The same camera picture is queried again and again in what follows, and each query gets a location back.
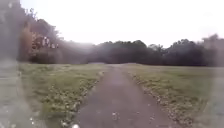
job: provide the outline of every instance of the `white sky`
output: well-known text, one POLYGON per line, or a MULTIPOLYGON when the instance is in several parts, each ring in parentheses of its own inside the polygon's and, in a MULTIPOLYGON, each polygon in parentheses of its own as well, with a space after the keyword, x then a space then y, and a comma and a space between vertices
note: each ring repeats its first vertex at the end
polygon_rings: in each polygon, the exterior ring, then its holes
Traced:
POLYGON ((222 0, 21 0, 66 40, 162 44, 224 35, 222 0))

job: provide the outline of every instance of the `grass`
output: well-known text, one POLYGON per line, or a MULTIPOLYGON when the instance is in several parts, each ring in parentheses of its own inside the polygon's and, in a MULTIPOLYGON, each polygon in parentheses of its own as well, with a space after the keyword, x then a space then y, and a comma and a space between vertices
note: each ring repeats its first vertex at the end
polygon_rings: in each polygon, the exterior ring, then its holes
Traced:
POLYGON ((153 95, 183 127, 193 125, 208 101, 211 68, 129 64, 126 69, 144 92, 153 95))
POLYGON ((103 64, 20 65, 27 100, 49 128, 69 127, 104 69, 103 64))

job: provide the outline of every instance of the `dense trees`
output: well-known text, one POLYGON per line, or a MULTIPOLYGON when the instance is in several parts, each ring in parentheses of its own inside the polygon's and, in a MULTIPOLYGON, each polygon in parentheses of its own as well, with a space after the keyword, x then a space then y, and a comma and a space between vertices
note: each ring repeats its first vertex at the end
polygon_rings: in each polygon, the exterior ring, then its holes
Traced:
POLYGON ((141 40, 80 44, 58 37, 55 26, 38 19, 33 9, 24 10, 19 2, 13 0, 4 4, 4 14, 0 14, 0 52, 1 55, 17 55, 20 61, 224 66, 224 39, 218 35, 203 38, 197 43, 181 39, 168 48, 156 44, 146 46, 141 40))

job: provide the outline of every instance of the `overcast sky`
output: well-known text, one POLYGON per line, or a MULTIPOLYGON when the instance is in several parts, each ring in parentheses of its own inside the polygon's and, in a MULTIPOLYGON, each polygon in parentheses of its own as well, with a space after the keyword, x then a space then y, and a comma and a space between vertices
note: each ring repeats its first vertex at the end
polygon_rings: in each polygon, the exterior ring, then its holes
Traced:
POLYGON ((162 44, 224 35, 222 0, 21 0, 66 40, 162 44))

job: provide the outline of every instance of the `sky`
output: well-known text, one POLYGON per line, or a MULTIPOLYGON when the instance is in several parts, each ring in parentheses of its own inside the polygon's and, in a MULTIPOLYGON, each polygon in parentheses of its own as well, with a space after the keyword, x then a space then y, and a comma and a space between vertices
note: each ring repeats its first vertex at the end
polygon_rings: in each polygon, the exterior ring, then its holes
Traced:
POLYGON ((142 40, 170 46, 180 39, 224 36, 222 0, 20 0, 60 36, 80 43, 142 40))

